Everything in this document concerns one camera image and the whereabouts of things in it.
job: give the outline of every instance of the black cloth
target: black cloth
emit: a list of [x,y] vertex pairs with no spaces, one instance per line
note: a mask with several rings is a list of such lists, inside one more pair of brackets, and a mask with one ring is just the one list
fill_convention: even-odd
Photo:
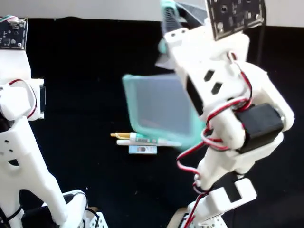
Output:
[[[258,32],[247,32],[251,62],[256,59]],[[301,29],[266,29],[262,67],[293,108],[296,122],[279,148],[248,174],[258,198],[225,214],[230,228],[304,223],[301,37]],[[160,38],[157,22],[29,21],[32,75],[45,79],[47,91],[45,119],[31,123],[42,155],[62,191],[83,190],[111,228],[164,228],[178,208],[196,198],[193,175],[176,167],[176,150],[159,148],[157,156],[130,156],[127,147],[117,146],[110,137],[132,130],[122,76],[167,72],[154,66]],[[185,162],[196,166],[203,155],[204,150],[199,151]],[[32,207],[27,199],[21,201]]]

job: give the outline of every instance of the white robot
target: white robot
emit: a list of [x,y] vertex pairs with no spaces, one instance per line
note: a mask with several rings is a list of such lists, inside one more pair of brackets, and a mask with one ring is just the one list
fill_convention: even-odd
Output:
[[[88,208],[82,191],[62,194],[31,130],[29,121],[44,118],[45,90],[43,79],[31,78],[27,28],[27,19],[0,19],[0,228],[107,228],[102,213]],[[44,204],[25,213],[21,189]]]
[[[227,227],[221,215],[257,197],[251,181],[244,175],[256,161],[277,148],[284,139],[283,132],[295,120],[267,72],[246,62],[248,36],[242,29],[230,30],[225,35],[225,23],[216,21],[215,15],[221,17],[221,13],[217,14],[215,7],[221,10],[226,7],[225,12],[229,12],[229,6],[216,5],[220,2],[206,1],[209,17],[187,29],[178,20],[182,5],[162,1],[165,21],[170,27],[164,34],[167,55],[198,115],[206,122],[202,142],[177,158],[180,169],[195,174],[193,187],[199,193],[197,200],[188,206],[189,214],[180,228]],[[256,14],[255,19],[263,21],[261,15]],[[181,164],[184,156],[203,145],[209,147],[196,169]],[[235,173],[235,180],[215,187],[217,181],[231,173]]]

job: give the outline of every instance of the white plastic part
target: white plastic part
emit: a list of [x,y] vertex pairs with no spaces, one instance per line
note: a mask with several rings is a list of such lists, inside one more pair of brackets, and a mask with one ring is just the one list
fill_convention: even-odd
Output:
[[272,143],[244,154],[239,154],[234,150],[218,152],[209,147],[205,157],[198,165],[198,170],[203,175],[200,176],[197,183],[202,189],[209,190],[226,173],[232,171],[240,174],[247,173],[256,161],[269,156],[283,141],[283,138],[283,133],[280,133]]
[[0,49],[0,80],[30,79],[31,70],[25,50]]
[[27,91],[22,87],[4,87],[0,91],[0,111],[7,120],[16,120],[30,110]]
[[94,216],[91,219],[90,226],[88,228],[96,228],[96,227],[98,227],[98,228],[109,228],[106,221],[105,221],[104,215],[101,212],[97,212],[97,215],[99,216],[99,219],[97,219],[97,217]]
[[192,30],[178,29],[165,34],[164,38],[168,45],[169,56],[174,62],[175,72],[180,76],[184,87],[187,74],[190,76],[195,74],[203,80],[205,74],[200,68],[212,68],[214,65],[206,65],[207,60],[227,60],[226,53],[233,50],[239,60],[245,61],[249,48],[249,37],[241,33],[215,42],[212,30],[208,26],[200,26]]
[[[55,177],[49,173],[26,117],[0,133],[0,207],[10,216],[19,208],[19,191],[27,189],[48,204],[54,221],[61,225],[68,209]],[[9,164],[16,159],[19,166]],[[20,228],[22,212],[9,223]]]
[[[195,216],[193,223],[212,227],[219,216],[257,198],[249,179],[236,181],[235,186],[241,199],[231,202],[224,188],[213,190],[198,202],[193,214]],[[194,204],[195,202],[189,204],[188,212],[192,211]]]
[[[186,225],[186,219],[183,220],[181,225],[178,228],[184,228]],[[197,223],[192,222],[188,228],[228,228],[225,221],[221,216],[210,219],[208,222],[204,222],[204,225],[199,226]]]
[[[0,62],[0,85],[9,83],[15,79],[25,80],[32,87],[37,99],[36,110],[28,120],[43,119],[44,113],[40,111],[40,87],[43,86],[44,80],[31,78],[31,69],[25,50],[0,49]],[[31,97],[30,91],[22,82],[16,82],[11,87],[23,87],[28,92],[28,98]]]

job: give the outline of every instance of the teal plastic container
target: teal plastic container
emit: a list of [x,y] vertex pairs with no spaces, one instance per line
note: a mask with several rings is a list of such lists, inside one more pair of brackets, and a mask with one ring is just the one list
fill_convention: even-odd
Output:
[[189,148],[201,141],[205,124],[175,74],[123,77],[130,123],[137,133],[166,138]]

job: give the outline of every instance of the white marker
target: white marker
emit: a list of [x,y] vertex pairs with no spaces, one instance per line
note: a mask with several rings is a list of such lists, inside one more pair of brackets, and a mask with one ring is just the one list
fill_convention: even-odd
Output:
[[171,146],[171,147],[177,147],[181,146],[180,142],[172,142],[172,141],[165,141],[162,142],[158,140],[157,143],[148,143],[148,142],[136,142],[136,141],[130,141],[130,140],[117,140],[117,145],[120,146],[130,146],[130,145],[137,145],[137,146]]

